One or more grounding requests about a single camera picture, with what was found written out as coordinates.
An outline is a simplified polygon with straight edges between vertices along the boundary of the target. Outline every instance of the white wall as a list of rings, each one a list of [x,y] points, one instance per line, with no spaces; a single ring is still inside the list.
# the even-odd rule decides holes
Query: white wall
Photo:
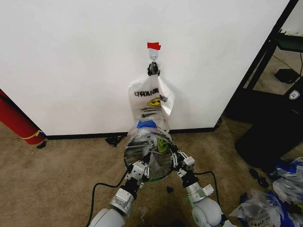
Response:
[[[303,0],[298,1],[283,24],[282,31],[290,35],[303,35]]]
[[[128,85],[160,42],[171,128],[213,127],[287,3],[6,1],[0,87],[47,135],[128,131]]]

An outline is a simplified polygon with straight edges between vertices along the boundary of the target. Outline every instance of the black object on floor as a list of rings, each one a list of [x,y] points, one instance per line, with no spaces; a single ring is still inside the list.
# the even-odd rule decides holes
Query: black object on floor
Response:
[[[169,186],[166,187],[166,190],[169,194],[171,194],[174,191],[174,189]]]
[[[40,145],[37,146],[38,149],[42,149],[46,147],[46,140],[44,140]]]
[[[299,79],[283,99],[274,113],[267,114],[235,143],[239,155],[251,166],[273,166],[303,139],[303,79]]]
[[[258,172],[257,172],[256,170],[250,169],[250,175],[251,175],[253,178],[255,178],[255,179],[258,180],[258,184],[259,184],[261,187],[263,187],[263,188],[269,187],[269,184],[267,183],[266,178],[265,178],[265,177],[259,177],[259,174],[258,174]]]
[[[112,147],[117,147],[117,144],[122,140],[122,136],[108,137],[105,141]]]
[[[279,69],[278,72],[275,73],[275,77],[282,83],[292,84],[300,75],[293,69]]]

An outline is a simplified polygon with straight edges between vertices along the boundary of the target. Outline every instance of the red tape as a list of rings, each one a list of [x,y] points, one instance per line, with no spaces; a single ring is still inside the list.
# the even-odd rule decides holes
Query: red tape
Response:
[[[147,43],[147,49],[155,49],[155,50],[160,50],[161,45],[159,45],[159,42],[157,43]]]

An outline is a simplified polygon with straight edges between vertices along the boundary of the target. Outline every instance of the red cylinder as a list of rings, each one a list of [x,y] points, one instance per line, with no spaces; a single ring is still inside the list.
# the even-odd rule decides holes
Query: red cylinder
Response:
[[[38,127],[12,103],[0,89],[0,121],[12,129],[18,136],[29,144],[37,144],[44,140],[45,135]]]

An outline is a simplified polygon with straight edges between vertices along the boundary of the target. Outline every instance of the yellow strap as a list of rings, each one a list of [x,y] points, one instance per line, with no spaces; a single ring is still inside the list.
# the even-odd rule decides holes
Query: yellow strap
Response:
[[[21,139],[28,140],[28,139],[30,139],[30,138],[33,138],[34,136],[38,136],[40,132],[42,132],[42,131],[38,130],[34,135],[32,135],[32,136],[30,136],[30,137],[26,137],[26,138],[22,138],[22,137],[21,137]]]

